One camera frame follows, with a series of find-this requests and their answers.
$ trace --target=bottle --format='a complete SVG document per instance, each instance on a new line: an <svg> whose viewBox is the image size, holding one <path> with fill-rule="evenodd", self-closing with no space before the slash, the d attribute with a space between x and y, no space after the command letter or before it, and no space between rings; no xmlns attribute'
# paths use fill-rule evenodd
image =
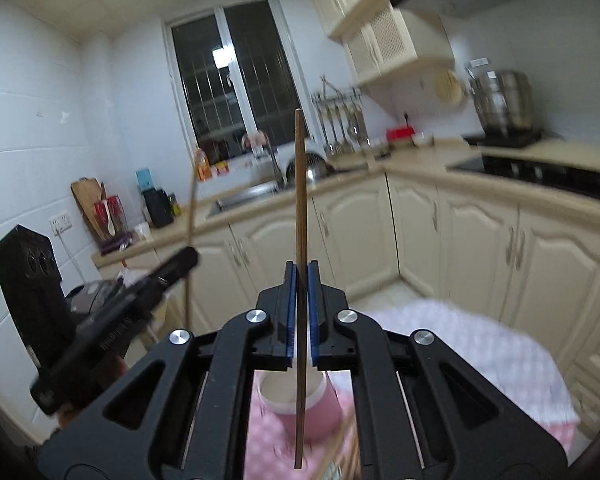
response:
<svg viewBox="0 0 600 480"><path fill-rule="evenodd" d="M193 162L196 165L196 171L198 172L198 179L200 182L206 182L213 177L211 173L211 166L209 165L209 159L206 158L204 150L197 149L193 155Z"/></svg>

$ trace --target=wooden cutting board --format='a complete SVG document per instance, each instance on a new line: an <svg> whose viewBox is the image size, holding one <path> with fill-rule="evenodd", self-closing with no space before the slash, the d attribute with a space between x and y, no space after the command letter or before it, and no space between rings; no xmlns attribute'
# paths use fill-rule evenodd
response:
<svg viewBox="0 0 600 480"><path fill-rule="evenodd" d="M526 148L481 148L483 155L535 160L600 173L600 146L584 142L544 140Z"/></svg>
<svg viewBox="0 0 600 480"><path fill-rule="evenodd" d="M71 183L71 191L82 212L82 218L89 228L91 235L98 243L106 242L110 237L105 234L98 224L93 204L99 202L102 188L95 178L82 178Z"/></svg>

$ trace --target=floor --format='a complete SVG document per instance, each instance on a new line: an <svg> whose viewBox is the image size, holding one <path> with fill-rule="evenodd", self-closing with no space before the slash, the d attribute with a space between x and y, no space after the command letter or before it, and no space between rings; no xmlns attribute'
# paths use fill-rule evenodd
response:
<svg viewBox="0 0 600 480"><path fill-rule="evenodd" d="M351 308L359 312L371 312L375 309L386 308L391 306L401 306L409 301L421 299L422 296L413 290L404 282L394 282L382 288L378 292L374 292L352 301L349 305ZM568 453L568 461L572 463L590 444L590 440L576 430L573 445Z"/></svg>

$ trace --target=wall outlet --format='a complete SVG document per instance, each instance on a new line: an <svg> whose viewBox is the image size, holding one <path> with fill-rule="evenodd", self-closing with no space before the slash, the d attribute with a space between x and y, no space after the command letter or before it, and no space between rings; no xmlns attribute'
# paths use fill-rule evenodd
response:
<svg viewBox="0 0 600 480"><path fill-rule="evenodd" d="M58 216L49 219L49 223L51 224L51 230L56 236L73 227L71 216L69 216L67 211L62 211Z"/></svg>

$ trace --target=sink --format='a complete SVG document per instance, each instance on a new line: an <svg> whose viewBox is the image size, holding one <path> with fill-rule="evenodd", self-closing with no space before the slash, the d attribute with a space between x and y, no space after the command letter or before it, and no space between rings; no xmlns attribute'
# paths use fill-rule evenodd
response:
<svg viewBox="0 0 600 480"><path fill-rule="evenodd" d="M235 209L241 205L269 198L270 196L275 195L280 191L284 191L285 189L286 188L284 186L280 186L280 184L278 184L275 180L265 182L264 184L258 184L257 186L250 187L241 191L240 193L223 198L222 200L216 200L207 218L231 209Z"/></svg>

